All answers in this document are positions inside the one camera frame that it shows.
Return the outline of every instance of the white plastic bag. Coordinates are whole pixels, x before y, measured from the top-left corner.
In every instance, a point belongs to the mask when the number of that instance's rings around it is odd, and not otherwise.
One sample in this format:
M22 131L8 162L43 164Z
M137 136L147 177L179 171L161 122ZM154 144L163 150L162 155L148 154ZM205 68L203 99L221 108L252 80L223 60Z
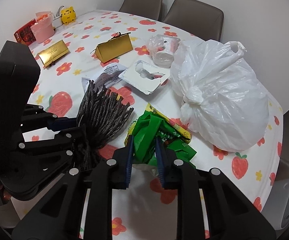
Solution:
M153 62L159 67L170 68L179 42L180 39L176 37L161 34L152 36L147 44L147 49Z
M250 148L269 122L265 88L242 58L245 51L237 41L183 41L171 65L172 87L183 97L181 122L225 151Z

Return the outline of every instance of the brown chair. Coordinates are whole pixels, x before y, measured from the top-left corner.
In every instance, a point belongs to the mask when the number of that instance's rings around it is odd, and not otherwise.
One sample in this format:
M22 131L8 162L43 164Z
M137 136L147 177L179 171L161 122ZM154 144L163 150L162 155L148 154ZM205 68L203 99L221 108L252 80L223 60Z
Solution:
M224 14L197 0L174 0L163 22L208 41L220 41Z
M124 0L119 12L142 16L151 20L158 20L162 0Z

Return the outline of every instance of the strawberry print tablecloth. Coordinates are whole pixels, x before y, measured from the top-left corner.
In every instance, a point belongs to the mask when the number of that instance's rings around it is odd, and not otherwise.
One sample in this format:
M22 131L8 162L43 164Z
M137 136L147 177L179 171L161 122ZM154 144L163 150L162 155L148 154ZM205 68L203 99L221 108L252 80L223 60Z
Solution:
M117 32L131 32L130 39L134 50L103 64L91 52L97 44L108 41ZM64 27L62 31L57 30L50 39L30 47L41 67L41 75L29 103L42 105L46 111L59 117L75 117L84 95L81 77L89 77L112 62L130 67L141 59L153 64L146 44L149 38L156 34L178 37L182 41L195 39L202 42L200 38L181 29L131 14L93 11L78 17L75 23ZM70 53L54 66L43 68L37 53L62 39ZM134 113L120 135L100 150L100 154L105 158L112 157L115 149L124 146L127 127L143 114L148 102L185 127L180 123L182 99L173 93L170 82L165 82L150 95L144 95L124 81L120 81L111 89L124 98L123 103L130 102L134 107ZM269 92L268 95L270 121L264 138L250 149L239 153L222 151L204 141L198 133L192 134L193 139L190 143L197 151L191 160L196 168L206 171L213 167L221 169L259 211L262 210L272 188L282 147L282 109ZM26 141L50 139L53 135L54 132L47 129L24 134ZM47 190L48 188L44 189L29 202L12 199L20 218ZM177 191L164 190L159 180L150 173L133 168L129 189L113 190L112 193L113 239L175 239L176 214Z

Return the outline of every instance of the red package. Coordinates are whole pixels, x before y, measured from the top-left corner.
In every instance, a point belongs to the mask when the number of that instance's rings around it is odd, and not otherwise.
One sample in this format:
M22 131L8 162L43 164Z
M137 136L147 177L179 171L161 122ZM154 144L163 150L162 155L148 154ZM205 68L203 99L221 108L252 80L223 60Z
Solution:
M22 26L19 30L14 33L14 37L18 43L25 44L29 46L33 43L36 38L34 37L30 27L36 23L36 20L33 19L24 26Z

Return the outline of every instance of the gold gift box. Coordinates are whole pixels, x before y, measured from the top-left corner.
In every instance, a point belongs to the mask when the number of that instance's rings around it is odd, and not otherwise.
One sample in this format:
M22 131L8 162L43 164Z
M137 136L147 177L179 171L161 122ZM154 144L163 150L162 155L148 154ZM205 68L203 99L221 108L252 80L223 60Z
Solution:
M95 55L102 63L105 63L131 50L133 47L129 33L117 33L117 36L111 40L98 44Z
M65 45L64 41L58 41L49 48L39 52L39 57L45 67L49 66L52 62L56 61L58 58L62 57L69 52L68 47Z

